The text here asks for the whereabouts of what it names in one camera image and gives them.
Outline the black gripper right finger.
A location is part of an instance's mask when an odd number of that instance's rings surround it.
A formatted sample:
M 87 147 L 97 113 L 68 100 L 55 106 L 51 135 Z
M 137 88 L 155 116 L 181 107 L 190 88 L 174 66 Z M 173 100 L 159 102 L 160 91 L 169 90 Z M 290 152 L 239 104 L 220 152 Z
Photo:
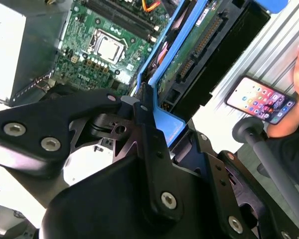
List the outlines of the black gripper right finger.
M 204 213 L 214 239 L 299 239 L 299 228 L 235 155 L 215 156 L 200 133 L 195 146 L 195 167 L 210 189 L 204 196 L 214 201 L 214 213 Z

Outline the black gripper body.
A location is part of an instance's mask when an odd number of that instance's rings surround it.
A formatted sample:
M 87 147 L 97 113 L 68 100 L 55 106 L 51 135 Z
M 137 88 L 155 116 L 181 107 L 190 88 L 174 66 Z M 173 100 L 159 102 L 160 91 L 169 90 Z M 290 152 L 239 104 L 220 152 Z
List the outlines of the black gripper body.
M 148 218 L 143 211 L 139 164 L 117 162 L 63 190 L 49 204 L 42 239 L 224 239 L 207 184 L 175 166 L 172 178 L 183 202 L 177 223 Z

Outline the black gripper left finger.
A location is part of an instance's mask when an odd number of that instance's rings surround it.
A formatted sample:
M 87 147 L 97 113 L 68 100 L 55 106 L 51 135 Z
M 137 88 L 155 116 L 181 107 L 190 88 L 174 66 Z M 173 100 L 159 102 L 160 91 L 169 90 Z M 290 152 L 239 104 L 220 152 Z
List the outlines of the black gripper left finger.
M 180 220 L 183 209 L 170 174 L 164 134 L 153 117 L 153 89 L 142 84 L 128 104 L 108 89 L 78 92 L 0 111 L 0 165 L 49 178 L 58 175 L 76 150 L 103 138 L 114 141 L 116 161 L 139 161 L 137 195 L 150 217 Z

